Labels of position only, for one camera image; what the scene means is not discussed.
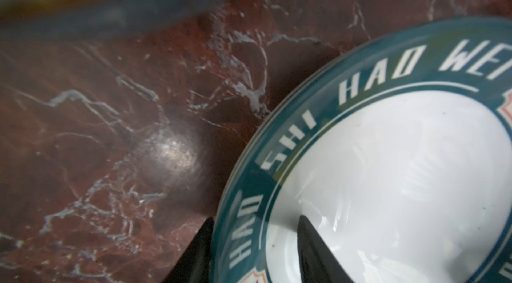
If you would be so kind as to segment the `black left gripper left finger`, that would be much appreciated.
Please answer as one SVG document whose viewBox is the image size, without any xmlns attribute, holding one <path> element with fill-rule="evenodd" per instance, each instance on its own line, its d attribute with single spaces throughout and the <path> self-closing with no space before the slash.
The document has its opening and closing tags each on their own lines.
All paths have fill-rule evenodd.
<svg viewBox="0 0 512 283">
<path fill-rule="evenodd" d="M 207 283 L 215 221 L 207 218 L 162 283 Z"/>
</svg>

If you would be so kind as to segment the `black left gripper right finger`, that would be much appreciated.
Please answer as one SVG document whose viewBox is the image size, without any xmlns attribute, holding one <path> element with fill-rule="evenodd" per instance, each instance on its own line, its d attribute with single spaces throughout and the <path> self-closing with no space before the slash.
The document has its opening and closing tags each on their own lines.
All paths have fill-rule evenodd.
<svg viewBox="0 0 512 283">
<path fill-rule="evenodd" d="M 297 225 L 297 249 L 303 283 L 353 283 L 305 215 Z"/>
</svg>

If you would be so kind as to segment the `white plate teal lettered rim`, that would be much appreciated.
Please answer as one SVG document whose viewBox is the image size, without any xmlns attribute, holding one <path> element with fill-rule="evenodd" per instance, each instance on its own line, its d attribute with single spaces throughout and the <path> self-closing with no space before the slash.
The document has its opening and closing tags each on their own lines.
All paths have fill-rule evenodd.
<svg viewBox="0 0 512 283">
<path fill-rule="evenodd" d="M 300 282 L 312 223 L 354 282 L 511 281 L 511 20 L 416 26 L 334 59 L 237 161 L 211 282 Z"/>
</svg>

